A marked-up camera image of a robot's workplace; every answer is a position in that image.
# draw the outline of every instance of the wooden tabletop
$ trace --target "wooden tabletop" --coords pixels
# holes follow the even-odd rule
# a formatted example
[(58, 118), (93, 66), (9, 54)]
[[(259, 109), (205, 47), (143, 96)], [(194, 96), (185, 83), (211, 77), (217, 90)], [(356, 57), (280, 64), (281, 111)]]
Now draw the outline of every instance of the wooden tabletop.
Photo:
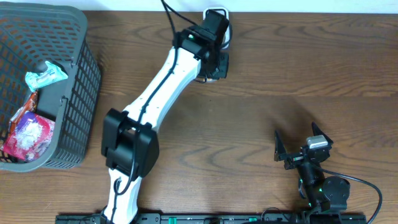
[[(171, 48), (164, 12), (85, 14), (88, 42), (104, 68), (86, 159), (70, 170), (1, 171), (0, 223), (53, 223), (58, 214), (89, 214), (107, 204), (103, 118), (139, 96)], [(178, 29), (188, 26), (174, 18)], [(231, 22), (228, 77), (191, 83), (175, 102), (139, 206), (165, 213), (307, 207), (297, 171), (273, 160), (274, 130), (295, 151), (315, 121), (335, 142), (322, 166), (376, 184), (384, 203), (375, 223), (396, 223), (398, 16), (231, 13)], [(370, 218), (376, 191), (350, 183), (348, 211)]]

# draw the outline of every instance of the wooden table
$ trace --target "wooden table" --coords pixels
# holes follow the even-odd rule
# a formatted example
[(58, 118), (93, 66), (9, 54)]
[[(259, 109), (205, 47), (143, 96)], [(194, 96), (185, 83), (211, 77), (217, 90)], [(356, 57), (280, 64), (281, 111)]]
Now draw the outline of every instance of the wooden table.
[[(149, 84), (171, 47), (171, 31), (164, 12), (86, 15), (88, 42), (104, 68), (86, 159), (70, 170), (0, 172), (0, 223), (53, 223), (60, 213), (88, 214), (107, 204), (103, 118)], [(306, 207), (297, 171), (273, 160), (274, 130), (294, 151), (316, 121), (335, 141), (323, 167), (379, 186), (384, 203), (375, 223), (396, 223), (398, 16), (232, 13), (231, 21), (228, 78), (192, 83), (175, 102), (139, 206), (165, 213)], [(376, 205), (372, 188), (351, 181), (348, 211), (370, 218)]]

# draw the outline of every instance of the snack package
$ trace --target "snack package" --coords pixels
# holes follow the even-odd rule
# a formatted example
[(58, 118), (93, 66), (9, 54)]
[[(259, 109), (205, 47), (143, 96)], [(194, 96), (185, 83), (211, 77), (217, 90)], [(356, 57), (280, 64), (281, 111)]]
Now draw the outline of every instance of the snack package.
[(26, 112), (3, 145), (3, 151), (25, 161), (38, 159), (49, 147), (55, 122)]
[(29, 97), (29, 99), (26, 101), (26, 103), (23, 105), (23, 107), (19, 108), (17, 112), (12, 116), (10, 119), (10, 124), (8, 128), (8, 132), (12, 134), (18, 124), (18, 122), (21, 120), (22, 116), (26, 113), (26, 111), (30, 112), (35, 112), (37, 108), (37, 91), (32, 93)]
[(68, 75), (63, 72), (60, 67), (48, 61), (46, 61), (45, 64), (47, 65), (47, 70), (43, 73), (26, 73), (25, 82), (32, 92), (49, 84), (68, 78)]

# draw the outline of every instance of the light blue packaged candy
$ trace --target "light blue packaged candy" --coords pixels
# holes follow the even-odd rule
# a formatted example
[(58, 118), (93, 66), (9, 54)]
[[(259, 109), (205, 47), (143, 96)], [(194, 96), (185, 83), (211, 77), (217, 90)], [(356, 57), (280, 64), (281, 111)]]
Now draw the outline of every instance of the light blue packaged candy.
[(31, 92), (36, 91), (39, 88), (45, 87), (49, 84), (65, 80), (68, 75), (61, 70), (60, 67), (46, 61), (47, 70), (43, 73), (27, 72), (25, 76), (25, 82)]

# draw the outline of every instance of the basket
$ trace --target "basket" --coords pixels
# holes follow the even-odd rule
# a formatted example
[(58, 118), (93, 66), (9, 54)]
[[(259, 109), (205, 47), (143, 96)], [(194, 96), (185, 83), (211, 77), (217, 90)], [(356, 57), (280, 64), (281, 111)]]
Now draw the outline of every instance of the basket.
[(10, 118), (30, 95), (26, 71), (49, 60), (68, 74), (39, 90), (36, 113), (55, 121), (49, 148), (32, 162), (0, 151), (0, 170), (69, 169), (83, 161), (101, 85), (86, 30), (85, 15), (74, 7), (0, 2), (0, 145)]

